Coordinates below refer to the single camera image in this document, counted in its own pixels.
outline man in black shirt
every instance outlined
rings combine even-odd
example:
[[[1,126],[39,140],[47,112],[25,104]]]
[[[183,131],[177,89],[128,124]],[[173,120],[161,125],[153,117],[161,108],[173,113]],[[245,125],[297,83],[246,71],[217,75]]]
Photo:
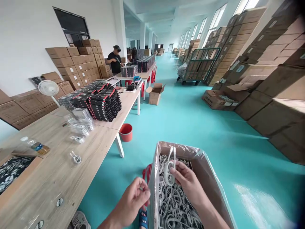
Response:
[[[121,48],[118,45],[113,46],[113,52],[108,55],[106,64],[111,65],[113,75],[121,72],[121,66],[123,67],[121,57],[119,55]]]

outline table leg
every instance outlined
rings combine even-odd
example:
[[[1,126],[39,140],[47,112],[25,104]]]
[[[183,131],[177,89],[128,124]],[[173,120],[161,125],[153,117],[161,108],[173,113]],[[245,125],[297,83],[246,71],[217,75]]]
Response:
[[[145,100],[146,87],[147,87],[147,80],[144,81],[144,96],[143,96],[143,100]]]
[[[138,95],[138,115],[140,115],[140,103],[141,103],[141,93],[139,93]]]
[[[125,155],[124,155],[124,151],[123,151],[123,147],[122,147],[122,143],[121,143],[121,139],[120,139],[119,133],[117,134],[117,136],[115,138],[115,143],[117,144],[117,147],[118,147],[118,150],[119,150],[121,158],[124,158]]]

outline red bucket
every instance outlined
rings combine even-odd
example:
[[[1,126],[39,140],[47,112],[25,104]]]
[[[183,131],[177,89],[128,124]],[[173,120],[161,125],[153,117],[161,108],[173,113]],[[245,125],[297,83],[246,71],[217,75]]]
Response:
[[[132,140],[132,126],[128,123],[124,123],[119,131],[119,134],[124,142],[130,142]]]

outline table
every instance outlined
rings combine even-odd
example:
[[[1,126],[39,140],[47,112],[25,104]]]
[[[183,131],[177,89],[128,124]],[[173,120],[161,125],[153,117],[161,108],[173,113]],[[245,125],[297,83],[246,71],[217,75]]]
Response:
[[[45,115],[1,144],[0,161],[24,136],[38,139],[51,151],[7,204],[0,207],[0,228],[34,229],[43,220],[43,228],[66,229],[114,141],[120,156],[124,157],[118,132],[136,99],[139,115],[140,92],[141,87],[135,93],[121,93],[122,110],[118,116],[112,123],[95,120],[94,130],[83,144],[69,139],[73,133],[68,126],[63,126],[63,116],[70,112],[64,107]],[[82,158],[80,164],[73,162],[69,156],[71,151]],[[60,198],[63,203],[57,207]]]
[[[157,63],[154,62],[152,64],[152,66],[150,67],[150,69],[148,70],[148,72],[145,72],[145,73],[137,73],[135,76],[139,76],[141,77],[141,79],[144,81],[144,90],[146,90],[147,88],[147,80],[148,78],[151,79],[151,76],[152,76],[152,72],[153,70],[156,72],[157,71]],[[122,77],[121,73],[119,74],[116,74],[115,75],[118,79],[120,80],[133,80],[132,77]]]

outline black t-shirt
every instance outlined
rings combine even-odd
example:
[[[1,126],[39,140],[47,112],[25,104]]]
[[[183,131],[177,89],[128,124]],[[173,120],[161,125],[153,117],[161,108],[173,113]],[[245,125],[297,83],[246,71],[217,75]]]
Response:
[[[122,63],[120,55],[115,55],[113,52],[111,52],[111,53],[109,53],[107,60],[111,60],[111,59],[116,59],[117,60],[117,62],[113,61],[113,62],[110,63],[111,64],[112,73],[113,74],[120,73],[121,72],[121,64],[120,63]]]

